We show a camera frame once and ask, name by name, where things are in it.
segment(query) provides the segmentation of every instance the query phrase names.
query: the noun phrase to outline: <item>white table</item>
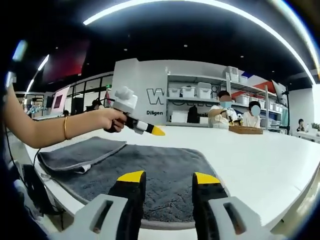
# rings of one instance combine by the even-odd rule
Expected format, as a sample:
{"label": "white table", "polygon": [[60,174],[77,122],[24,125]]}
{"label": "white table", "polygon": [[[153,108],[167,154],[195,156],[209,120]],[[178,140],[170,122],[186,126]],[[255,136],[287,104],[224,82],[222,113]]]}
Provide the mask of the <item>white table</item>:
{"label": "white table", "polygon": [[[93,136],[128,144],[195,149],[204,154],[231,196],[237,196],[261,217],[271,230],[299,198],[319,167],[320,145],[284,134],[242,135],[224,129],[164,126],[166,136],[138,135],[125,128],[121,133],[93,131],[41,151],[52,151]],[[29,158],[37,149],[26,146]],[[45,173],[38,160],[35,168]],[[42,179],[56,200],[72,215],[84,205],[54,180]],[[196,240],[195,229],[140,229],[140,240]]]}
{"label": "white table", "polygon": [[295,131],[292,133],[295,137],[302,137],[308,140],[314,140],[316,143],[320,143],[320,136],[317,136],[315,134],[311,134],[309,132],[304,131]]}

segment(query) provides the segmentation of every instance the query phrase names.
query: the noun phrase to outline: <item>ceiling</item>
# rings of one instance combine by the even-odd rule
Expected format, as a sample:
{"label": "ceiling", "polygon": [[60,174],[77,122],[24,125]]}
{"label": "ceiling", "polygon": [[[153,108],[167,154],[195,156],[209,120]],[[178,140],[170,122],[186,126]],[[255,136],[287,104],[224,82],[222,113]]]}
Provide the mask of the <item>ceiling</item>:
{"label": "ceiling", "polygon": [[[295,29],[266,1],[220,1],[264,21],[292,45],[310,70],[315,68]],[[14,41],[8,49],[14,49],[19,39],[28,42],[23,61],[16,68],[16,91],[27,89],[47,54],[53,54],[57,47],[61,48],[75,38],[91,42],[82,75],[67,77],[63,83],[43,85],[39,74],[31,91],[55,91],[62,85],[113,71],[116,61],[129,58],[139,61],[190,60],[234,66],[284,84],[288,83],[289,76],[303,72],[298,61],[275,37],[255,23],[221,8],[186,1],[148,3],[123,9],[84,26],[82,22],[88,17],[125,1],[48,0],[41,1],[46,2],[41,5],[32,2],[11,0],[12,6],[8,9],[15,13],[16,20],[8,29],[14,32],[9,36]],[[291,1],[292,6],[309,24],[310,32],[319,37],[319,22],[313,20],[312,14],[308,15],[308,8],[295,2]],[[311,84],[305,77],[291,81],[289,87],[302,89],[311,87]]]}

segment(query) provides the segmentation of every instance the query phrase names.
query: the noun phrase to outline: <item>gold bracelet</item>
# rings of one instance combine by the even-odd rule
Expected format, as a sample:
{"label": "gold bracelet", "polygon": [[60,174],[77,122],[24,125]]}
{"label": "gold bracelet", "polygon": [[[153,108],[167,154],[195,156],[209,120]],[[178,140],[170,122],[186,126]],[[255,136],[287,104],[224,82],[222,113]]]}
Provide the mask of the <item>gold bracelet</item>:
{"label": "gold bracelet", "polygon": [[70,140],[71,138],[68,138],[68,137],[67,137],[67,119],[68,119],[68,117],[66,116],[66,117],[64,118],[64,138],[65,138],[66,140]]}

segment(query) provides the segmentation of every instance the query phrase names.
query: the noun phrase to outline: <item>microfiber towel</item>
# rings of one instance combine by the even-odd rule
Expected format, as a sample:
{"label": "microfiber towel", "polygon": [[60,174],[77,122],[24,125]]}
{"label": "microfiber towel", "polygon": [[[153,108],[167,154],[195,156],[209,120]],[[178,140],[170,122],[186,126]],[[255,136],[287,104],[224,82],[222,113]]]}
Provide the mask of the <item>microfiber towel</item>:
{"label": "microfiber towel", "polygon": [[[216,173],[197,150],[129,145],[93,137],[51,152],[40,152],[40,163],[70,194],[86,204],[108,194],[118,177],[144,170],[146,196],[142,226],[152,229],[194,227],[192,175]],[[85,174],[80,166],[91,165]]]}

